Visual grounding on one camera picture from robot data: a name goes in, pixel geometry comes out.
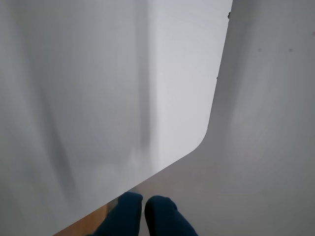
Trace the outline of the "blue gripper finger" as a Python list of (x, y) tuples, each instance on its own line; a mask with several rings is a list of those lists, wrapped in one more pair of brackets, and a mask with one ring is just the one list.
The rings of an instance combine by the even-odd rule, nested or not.
[(142, 214), (142, 195), (125, 192), (95, 230), (95, 236), (137, 236)]
[(145, 219), (151, 236), (195, 236), (192, 225), (168, 197), (152, 196), (145, 204)]

